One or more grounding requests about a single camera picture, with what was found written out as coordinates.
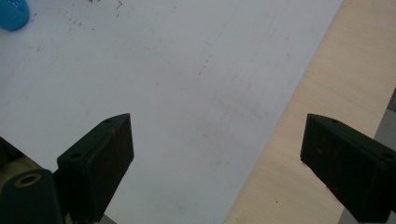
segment smudge mark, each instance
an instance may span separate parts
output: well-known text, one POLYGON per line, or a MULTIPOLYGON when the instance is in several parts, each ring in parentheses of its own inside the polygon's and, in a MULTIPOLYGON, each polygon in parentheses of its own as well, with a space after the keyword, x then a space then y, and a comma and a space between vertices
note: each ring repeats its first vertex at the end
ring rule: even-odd
POLYGON ((290 61, 292 58, 293 58, 293 55, 291 55, 291 54, 287 54, 287 57, 288 57, 288 60, 290 61))
POLYGON ((116 10, 119 9, 122 5, 123 3, 119 0, 119 5, 116 7, 116 10))
POLYGON ((202 65, 201 70, 200 70, 199 73, 198 73, 198 76, 201 75, 201 73, 204 71, 205 68, 207 68, 207 65, 208 65, 208 63, 209 63, 209 59, 210 59, 211 57, 213 57, 213 54, 209 54, 209 55, 206 57, 205 62, 204 62, 204 64, 202 65))

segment wooden surface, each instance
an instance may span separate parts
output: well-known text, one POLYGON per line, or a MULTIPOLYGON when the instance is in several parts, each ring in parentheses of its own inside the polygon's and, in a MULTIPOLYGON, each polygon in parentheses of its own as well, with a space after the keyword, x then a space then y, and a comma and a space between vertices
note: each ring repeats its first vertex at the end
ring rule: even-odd
POLYGON ((371 137, 396 86, 396 1, 345 0, 225 223, 337 223, 343 205, 300 161, 307 113, 371 137))

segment white sheet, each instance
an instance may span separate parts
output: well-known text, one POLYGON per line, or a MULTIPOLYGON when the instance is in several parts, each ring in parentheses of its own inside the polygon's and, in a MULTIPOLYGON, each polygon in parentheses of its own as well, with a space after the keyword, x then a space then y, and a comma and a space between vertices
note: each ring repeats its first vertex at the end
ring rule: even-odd
POLYGON ((222 223, 341 0, 28 1, 0 31, 0 135, 55 171, 132 113, 117 223, 222 223))

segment blue bottle cap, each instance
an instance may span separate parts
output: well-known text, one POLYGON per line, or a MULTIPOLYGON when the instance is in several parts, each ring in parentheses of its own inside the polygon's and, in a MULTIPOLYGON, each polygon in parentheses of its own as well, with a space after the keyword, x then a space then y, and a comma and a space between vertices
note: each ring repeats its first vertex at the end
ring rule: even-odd
POLYGON ((0 0, 0 28, 13 31, 29 20, 29 9, 24 0, 0 0))

